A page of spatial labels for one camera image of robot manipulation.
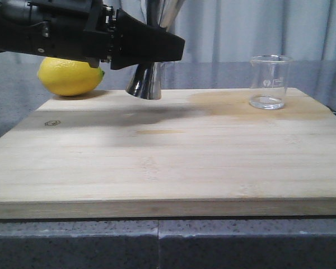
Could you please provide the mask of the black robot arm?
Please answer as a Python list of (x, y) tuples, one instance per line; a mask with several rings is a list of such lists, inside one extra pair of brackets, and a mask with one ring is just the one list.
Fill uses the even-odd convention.
[(0, 51), (113, 70), (178, 61), (185, 41), (102, 1), (0, 1)]

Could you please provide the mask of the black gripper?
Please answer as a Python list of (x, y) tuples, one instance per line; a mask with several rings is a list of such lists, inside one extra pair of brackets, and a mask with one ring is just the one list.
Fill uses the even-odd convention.
[(179, 61), (185, 40), (146, 25), (102, 1), (28, 1), (33, 52), (119, 70), (143, 63)]

